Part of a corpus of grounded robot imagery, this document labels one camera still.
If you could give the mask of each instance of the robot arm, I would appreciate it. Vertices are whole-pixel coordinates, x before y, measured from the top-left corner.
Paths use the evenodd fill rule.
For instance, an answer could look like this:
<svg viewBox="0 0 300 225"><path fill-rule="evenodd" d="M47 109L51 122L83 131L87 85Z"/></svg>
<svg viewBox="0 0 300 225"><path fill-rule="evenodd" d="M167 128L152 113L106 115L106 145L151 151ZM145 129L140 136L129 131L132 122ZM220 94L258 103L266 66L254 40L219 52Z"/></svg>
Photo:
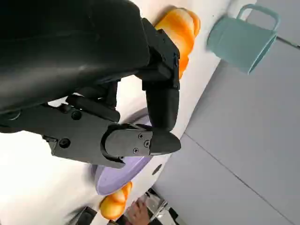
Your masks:
<svg viewBox="0 0 300 225"><path fill-rule="evenodd" d="M29 0L7 1L2 10L10 13L0 14L0 132L41 134L53 155L115 168L125 156L180 149L169 132L179 106L180 54L136 5ZM153 127L117 123L117 82L132 74L142 80ZM63 96L68 105L47 104Z"/></svg>

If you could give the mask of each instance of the purple plate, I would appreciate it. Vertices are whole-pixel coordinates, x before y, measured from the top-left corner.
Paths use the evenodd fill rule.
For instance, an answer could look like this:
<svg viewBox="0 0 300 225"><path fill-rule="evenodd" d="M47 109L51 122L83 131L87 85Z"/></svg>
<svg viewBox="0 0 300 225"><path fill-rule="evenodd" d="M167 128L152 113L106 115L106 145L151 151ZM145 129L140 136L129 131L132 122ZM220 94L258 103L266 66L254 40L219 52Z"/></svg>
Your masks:
<svg viewBox="0 0 300 225"><path fill-rule="evenodd" d="M130 182L145 166L151 157L126 157L121 169L99 165L95 181L98 195L110 195Z"/></svg>

